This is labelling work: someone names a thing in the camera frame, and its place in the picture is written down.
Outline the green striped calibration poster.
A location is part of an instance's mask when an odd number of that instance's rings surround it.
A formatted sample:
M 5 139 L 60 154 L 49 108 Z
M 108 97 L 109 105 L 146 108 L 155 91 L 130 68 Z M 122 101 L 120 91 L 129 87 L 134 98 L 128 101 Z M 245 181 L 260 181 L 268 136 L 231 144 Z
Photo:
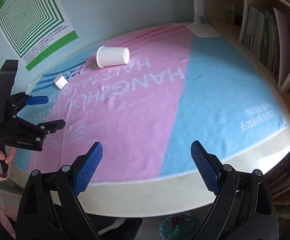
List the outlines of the green striped calibration poster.
M 78 38 L 60 0 L 0 0 L 0 32 L 28 71 Z

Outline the white desk lamp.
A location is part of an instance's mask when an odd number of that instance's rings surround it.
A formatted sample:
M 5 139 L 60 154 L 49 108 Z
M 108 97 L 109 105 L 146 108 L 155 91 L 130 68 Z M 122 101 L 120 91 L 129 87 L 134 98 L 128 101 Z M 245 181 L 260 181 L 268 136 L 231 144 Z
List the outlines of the white desk lamp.
M 221 35 L 208 23 L 209 0 L 194 0 L 194 21 L 186 26 L 198 38 L 219 38 Z

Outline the teal trash bin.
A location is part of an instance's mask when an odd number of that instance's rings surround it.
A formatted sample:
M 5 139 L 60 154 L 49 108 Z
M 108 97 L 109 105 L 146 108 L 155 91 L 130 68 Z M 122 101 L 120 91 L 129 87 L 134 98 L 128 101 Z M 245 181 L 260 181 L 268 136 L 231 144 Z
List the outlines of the teal trash bin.
M 165 218 L 159 226 L 162 239 L 191 239 L 201 225 L 199 218 L 191 213 L 178 213 Z

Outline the pink blue marathon towel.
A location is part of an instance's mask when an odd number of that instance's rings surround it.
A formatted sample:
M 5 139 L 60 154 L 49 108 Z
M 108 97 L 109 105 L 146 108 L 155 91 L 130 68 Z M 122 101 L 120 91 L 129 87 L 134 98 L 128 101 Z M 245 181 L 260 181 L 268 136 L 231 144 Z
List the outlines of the pink blue marathon towel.
M 127 47 L 129 63 L 99 68 L 92 47 L 37 82 L 31 94 L 48 96 L 48 103 L 19 116 L 66 124 L 45 138 L 41 152 L 18 150 L 17 168 L 56 171 L 100 142 L 94 184 L 165 179 L 195 172 L 195 140 L 224 161 L 286 127 L 271 89 L 224 37 L 198 38 L 184 24 L 169 24 L 104 46 Z M 53 81 L 58 74 L 68 81 L 62 90 Z

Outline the black trouser leg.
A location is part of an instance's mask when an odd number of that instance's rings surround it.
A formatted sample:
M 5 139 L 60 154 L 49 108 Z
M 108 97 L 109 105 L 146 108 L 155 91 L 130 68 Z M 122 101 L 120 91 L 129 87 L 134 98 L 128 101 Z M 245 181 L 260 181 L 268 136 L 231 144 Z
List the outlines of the black trouser leg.
M 118 217 L 91 215 L 90 219 L 95 229 L 99 232 L 113 225 L 118 220 Z M 101 234 L 100 237 L 101 239 L 135 239 L 142 221 L 142 218 L 127 218 L 120 226 L 108 230 Z

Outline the wooden bookshelf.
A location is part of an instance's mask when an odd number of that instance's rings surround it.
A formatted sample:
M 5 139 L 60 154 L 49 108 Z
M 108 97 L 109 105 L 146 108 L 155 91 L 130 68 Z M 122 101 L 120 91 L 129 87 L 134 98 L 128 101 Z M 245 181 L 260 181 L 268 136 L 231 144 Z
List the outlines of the wooden bookshelf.
M 207 0 L 208 23 L 229 38 L 263 76 L 280 104 L 286 127 L 265 143 L 290 149 L 290 3 L 284 0 Z

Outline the white paper cup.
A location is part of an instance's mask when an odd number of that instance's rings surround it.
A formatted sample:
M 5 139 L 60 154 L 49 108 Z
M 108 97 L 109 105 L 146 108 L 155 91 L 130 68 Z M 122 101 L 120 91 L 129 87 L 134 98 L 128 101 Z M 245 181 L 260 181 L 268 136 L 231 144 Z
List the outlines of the white paper cup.
M 130 51 L 127 47 L 100 47 L 96 54 L 99 68 L 128 64 L 129 60 Z

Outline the small white red box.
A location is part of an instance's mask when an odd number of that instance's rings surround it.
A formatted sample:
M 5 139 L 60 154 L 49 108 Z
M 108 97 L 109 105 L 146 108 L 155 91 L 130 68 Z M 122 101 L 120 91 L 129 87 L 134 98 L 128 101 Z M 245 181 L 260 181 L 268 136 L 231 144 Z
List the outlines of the small white red box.
M 53 81 L 59 90 L 62 90 L 68 84 L 68 81 L 63 74 L 58 74 Z

